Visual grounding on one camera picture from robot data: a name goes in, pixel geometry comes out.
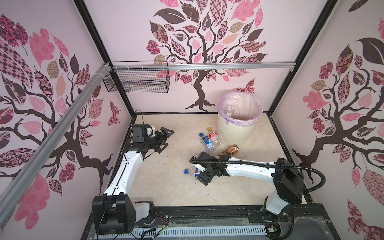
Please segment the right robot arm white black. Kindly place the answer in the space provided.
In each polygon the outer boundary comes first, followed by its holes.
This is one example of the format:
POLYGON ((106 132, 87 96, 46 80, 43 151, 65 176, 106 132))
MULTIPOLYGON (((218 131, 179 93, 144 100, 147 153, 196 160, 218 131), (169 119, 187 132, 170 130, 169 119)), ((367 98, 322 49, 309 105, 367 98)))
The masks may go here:
POLYGON ((296 166, 286 159, 278 158, 274 162, 245 161, 228 155, 218 158, 201 152, 191 157, 200 173, 198 180, 208 185, 213 177, 245 177, 260 180, 273 187, 272 194, 267 196, 261 212, 264 215, 279 215, 288 205, 301 204, 304 193, 304 179, 296 166))

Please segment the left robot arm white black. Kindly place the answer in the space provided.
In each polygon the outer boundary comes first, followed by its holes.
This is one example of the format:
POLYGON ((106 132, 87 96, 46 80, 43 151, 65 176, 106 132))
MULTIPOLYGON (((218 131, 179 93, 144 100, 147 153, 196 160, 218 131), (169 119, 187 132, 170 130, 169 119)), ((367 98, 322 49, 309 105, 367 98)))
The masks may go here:
POLYGON ((148 151, 161 153, 167 146, 167 139, 173 130, 156 130, 148 124, 132 126, 132 136, 124 146, 123 157, 114 179, 102 195, 92 201, 96 236, 130 234, 135 224, 155 221, 155 206, 152 201, 133 203, 129 193, 137 172, 148 151))

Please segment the pepsi bottle blue cap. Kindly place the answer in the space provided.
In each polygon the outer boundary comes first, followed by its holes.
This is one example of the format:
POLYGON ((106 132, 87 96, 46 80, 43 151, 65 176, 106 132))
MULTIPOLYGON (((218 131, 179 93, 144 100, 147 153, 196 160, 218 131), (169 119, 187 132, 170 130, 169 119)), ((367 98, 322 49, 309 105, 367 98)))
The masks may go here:
POLYGON ((192 167, 190 169, 184 169, 184 174, 190 177, 197 178, 200 174, 200 170, 198 168, 192 167))

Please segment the clear rectangular bottle green label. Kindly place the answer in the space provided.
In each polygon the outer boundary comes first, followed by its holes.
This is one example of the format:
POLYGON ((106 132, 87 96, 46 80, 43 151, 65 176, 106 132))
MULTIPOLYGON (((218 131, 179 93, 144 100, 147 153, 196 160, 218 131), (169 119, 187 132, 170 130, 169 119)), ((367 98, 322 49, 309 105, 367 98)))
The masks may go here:
POLYGON ((234 106, 233 105, 228 105, 226 108, 226 115, 230 118, 234 116, 234 106))

